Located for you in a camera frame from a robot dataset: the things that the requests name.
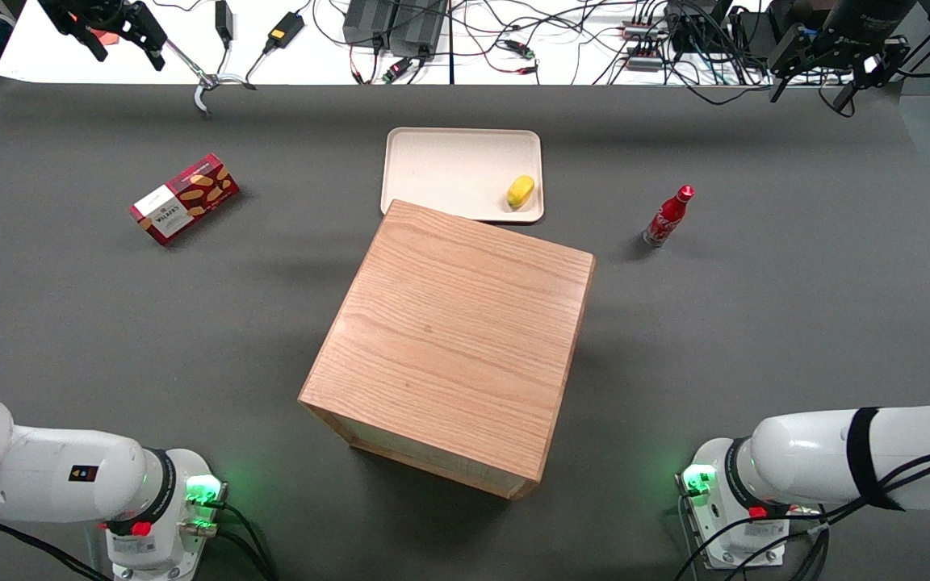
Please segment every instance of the led light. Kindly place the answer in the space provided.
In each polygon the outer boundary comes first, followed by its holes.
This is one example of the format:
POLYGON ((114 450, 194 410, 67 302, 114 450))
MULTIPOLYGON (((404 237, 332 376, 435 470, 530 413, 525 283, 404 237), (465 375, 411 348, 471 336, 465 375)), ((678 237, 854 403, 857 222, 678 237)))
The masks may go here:
POLYGON ((218 500, 220 494, 221 481, 213 475, 189 477, 185 482, 185 500, 192 500, 193 503, 210 503, 210 501, 218 500))
POLYGON ((691 496, 701 496, 709 492, 709 488, 716 482, 716 468, 706 464, 691 464, 681 478, 691 496))

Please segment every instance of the biscuit box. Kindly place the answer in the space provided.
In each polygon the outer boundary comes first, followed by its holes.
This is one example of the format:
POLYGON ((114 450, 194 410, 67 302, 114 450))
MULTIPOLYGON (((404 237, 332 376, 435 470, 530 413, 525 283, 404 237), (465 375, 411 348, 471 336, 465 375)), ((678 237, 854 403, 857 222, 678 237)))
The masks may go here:
POLYGON ((239 186, 213 153, 128 208, 132 218, 160 244, 167 244, 214 211, 239 186))

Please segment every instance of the gray mat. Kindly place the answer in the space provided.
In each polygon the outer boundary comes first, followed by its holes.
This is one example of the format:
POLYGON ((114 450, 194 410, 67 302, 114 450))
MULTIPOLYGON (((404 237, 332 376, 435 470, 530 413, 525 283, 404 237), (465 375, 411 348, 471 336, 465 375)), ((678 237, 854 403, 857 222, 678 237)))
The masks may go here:
MULTIPOLYGON (((196 449, 285 579, 668 580, 672 473, 705 439, 930 403, 930 188, 885 95, 852 120, 796 90, 727 107, 643 87, 209 99, 204 122, 188 87, 0 80, 0 400, 23 425, 196 449), (598 258, 545 481, 515 504, 350 451, 295 403, 400 125, 539 133, 547 214, 513 229, 598 258), (127 206, 210 151, 245 193, 160 248, 127 206), (683 183, 688 217, 642 253, 683 183)), ((81 527, 23 528, 87 555, 81 527)), ((0 537, 0 579, 68 575, 0 537)), ((214 541, 199 579, 252 576, 214 541)), ((930 579, 930 514, 849 518, 823 578, 930 579)))

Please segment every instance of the white tray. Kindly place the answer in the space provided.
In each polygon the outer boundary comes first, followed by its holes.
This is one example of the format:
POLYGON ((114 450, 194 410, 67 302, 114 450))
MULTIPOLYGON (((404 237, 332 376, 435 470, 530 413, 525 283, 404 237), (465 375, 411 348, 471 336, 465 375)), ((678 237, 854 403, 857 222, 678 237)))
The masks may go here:
POLYGON ((534 132, 398 127, 387 137, 379 208, 385 214, 403 199, 473 220, 530 224, 543 216, 542 167, 534 132), (524 173, 536 185, 513 210, 505 196, 524 173))

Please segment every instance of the wood grain surface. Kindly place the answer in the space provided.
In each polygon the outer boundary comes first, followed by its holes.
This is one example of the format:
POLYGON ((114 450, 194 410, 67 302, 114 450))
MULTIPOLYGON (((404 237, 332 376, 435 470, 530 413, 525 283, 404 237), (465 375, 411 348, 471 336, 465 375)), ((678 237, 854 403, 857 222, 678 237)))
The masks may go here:
POLYGON ((539 482, 593 269, 394 202, 299 400, 539 482))

